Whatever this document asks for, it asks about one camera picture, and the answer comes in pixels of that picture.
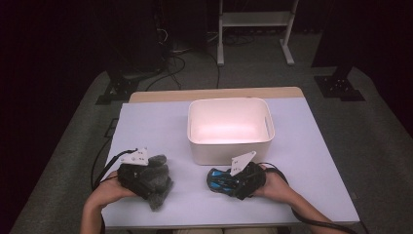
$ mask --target label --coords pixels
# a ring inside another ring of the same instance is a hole
[[[149,161],[147,148],[139,148],[132,154],[124,155],[121,159],[121,163],[148,166]]]
[[[241,156],[232,158],[232,165],[231,165],[231,176],[235,176],[236,174],[243,171],[243,169],[251,162],[252,158],[255,156],[257,152],[251,151],[249,153],[243,154]]]

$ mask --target white shelf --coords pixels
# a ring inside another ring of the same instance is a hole
[[[287,26],[291,12],[224,13],[222,26]]]

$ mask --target person's left hand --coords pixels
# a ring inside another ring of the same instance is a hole
[[[108,204],[116,202],[121,198],[136,196],[132,191],[121,185],[117,175],[117,171],[110,173],[107,179],[88,198],[87,204],[103,209]]]

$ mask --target table surface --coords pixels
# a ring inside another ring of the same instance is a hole
[[[165,154],[173,188],[161,208],[152,212],[142,198],[125,198],[103,209],[106,227],[189,228],[293,225],[298,221],[286,204],[252,197],[241,201],[211,192],[206,184],[211,168],[191,156],[186,136],[189,104],[200,98],[266,100],[276,136],[265,162],[275,164],[292,188],[338,223],[359,218],[328,152],[311,109],[299,88],[248,88],[135,93],[125,103],[107,163],[126,149],[147,147],[149,156]],[[113,165],[118,168],[119,162]]]

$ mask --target storage container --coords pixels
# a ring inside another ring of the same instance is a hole
[[[232,158],[251,151],[253,162],[263,162],[274,135],[264,99],[199,99],[189,106],[187,136],[199,165],[231,165]]]

